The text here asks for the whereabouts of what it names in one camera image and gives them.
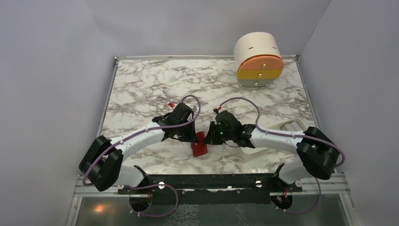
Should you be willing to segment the red card holder wallet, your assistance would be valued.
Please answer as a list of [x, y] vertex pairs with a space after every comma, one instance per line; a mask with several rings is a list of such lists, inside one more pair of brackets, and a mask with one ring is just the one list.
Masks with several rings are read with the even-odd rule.
[[193, 157], [199, 157], [208, 153], [207, 145], [203, 143], [205, 139], [204, 131], [196, 133], [196, 142], [191, 143]]

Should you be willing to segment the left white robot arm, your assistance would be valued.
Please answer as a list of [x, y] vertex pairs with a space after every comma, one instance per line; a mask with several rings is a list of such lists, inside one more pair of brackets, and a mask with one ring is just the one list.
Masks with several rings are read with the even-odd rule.
[[143, 193], [148, 187], [145, 172], [138, 166], [123, 166], [123, 162], [138, 151], [169, 138], [196, 142], [195, 120], [198, 115], [185, 103], [179, 103], [173, 111], [154, 117], [140, 129], [119, 137], [101, 135], [95, 138], [79, 164], [83, 173], [82, 184], [94, 186], [100, 192], [113, 185], [123, 185], [136, 193]]

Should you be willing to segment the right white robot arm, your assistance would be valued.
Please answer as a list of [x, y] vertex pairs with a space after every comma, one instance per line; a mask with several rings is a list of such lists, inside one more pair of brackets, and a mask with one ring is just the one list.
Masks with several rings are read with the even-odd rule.
[[279, 165], [273, 174], [271, 185], [279, 192], [302, 178], [329, 180], [340, 155], [332, 141], [316, 127], [305, 131], [263, 129], [242, 124], [232, 113], [222, 111], [210, 122], [203, 143], [222, 145], [227, 141], [242, 148], [270, 148], [297, 154], [299, 160]]

